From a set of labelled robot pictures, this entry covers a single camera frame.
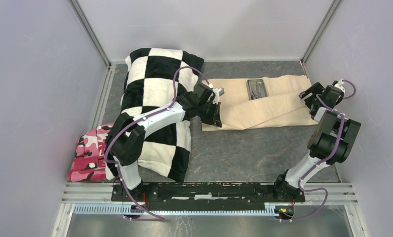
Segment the beige surgical wrap cloth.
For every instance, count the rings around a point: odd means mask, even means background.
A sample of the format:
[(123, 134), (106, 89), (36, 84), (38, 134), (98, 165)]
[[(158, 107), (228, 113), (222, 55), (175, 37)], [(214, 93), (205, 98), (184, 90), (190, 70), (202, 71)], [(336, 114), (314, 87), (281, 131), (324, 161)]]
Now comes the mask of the beige surgical wrap cloth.
[(299, 94), (311, 86), (307, 76), (285, 75), (262, 78), (267, 96), (251, 100), (248, 79), (210, 79), (222, 87), (220, 119), (222, 127), (203, 124), (203, 131), (246, 130), (267, 127), (316, 125)]

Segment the metal surgical instrument tray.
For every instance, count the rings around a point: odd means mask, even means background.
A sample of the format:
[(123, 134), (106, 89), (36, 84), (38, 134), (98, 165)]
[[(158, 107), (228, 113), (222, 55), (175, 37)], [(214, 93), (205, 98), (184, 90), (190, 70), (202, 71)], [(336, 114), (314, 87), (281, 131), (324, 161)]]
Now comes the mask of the metal surgical instrument tray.
[(246, 87), (250, 100), (268, 97), (268, 93), (263, 79), (248, 79)]

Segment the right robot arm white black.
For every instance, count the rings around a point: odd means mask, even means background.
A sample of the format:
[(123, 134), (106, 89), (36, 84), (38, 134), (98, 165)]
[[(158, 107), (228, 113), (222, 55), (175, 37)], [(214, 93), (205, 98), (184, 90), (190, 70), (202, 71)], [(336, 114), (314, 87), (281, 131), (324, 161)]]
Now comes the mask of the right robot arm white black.
[(335, 107), (355, 94), (356, 86), (345, 79), (335, 80), (327, 87), (316, 82), (299, 94), (317, 127), (308, 141), (308, 153), (277, 177), (272, 188), (276, 200), (296, 200), (307, 191), (305, 184), (319, 171), (347, 160), (361, 123), (347, 118)]

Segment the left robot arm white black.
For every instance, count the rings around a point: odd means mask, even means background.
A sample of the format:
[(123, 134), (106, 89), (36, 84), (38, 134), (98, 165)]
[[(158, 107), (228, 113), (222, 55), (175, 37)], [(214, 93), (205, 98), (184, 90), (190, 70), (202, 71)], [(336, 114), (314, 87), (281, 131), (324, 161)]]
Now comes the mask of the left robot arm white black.
[(222, 87), (199, 83), (193, 91), (175, 95), (165, 106), (135, 116), (128, 113), (118, 116), (108, 133), (104, 158), (107, 164), (115, 166), (126, 198), (137, 201), (142, 196), (138, 158), (145, 139), (168, 125), (193, 117), (200, 117), (208, 125), (222, 127), (220, 97), (224, 93)]

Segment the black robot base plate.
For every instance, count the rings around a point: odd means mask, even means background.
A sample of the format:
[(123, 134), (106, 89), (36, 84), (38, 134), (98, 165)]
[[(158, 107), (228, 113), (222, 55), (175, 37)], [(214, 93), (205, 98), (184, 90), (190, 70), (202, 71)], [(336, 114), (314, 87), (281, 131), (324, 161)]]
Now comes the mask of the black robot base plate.
[(149, 211), (255, 211), (265, 203), (304, 202), (305, 195), (279, 194), (272, 183), (150, 182), (131, 191), (136, 201), (149, 201)]

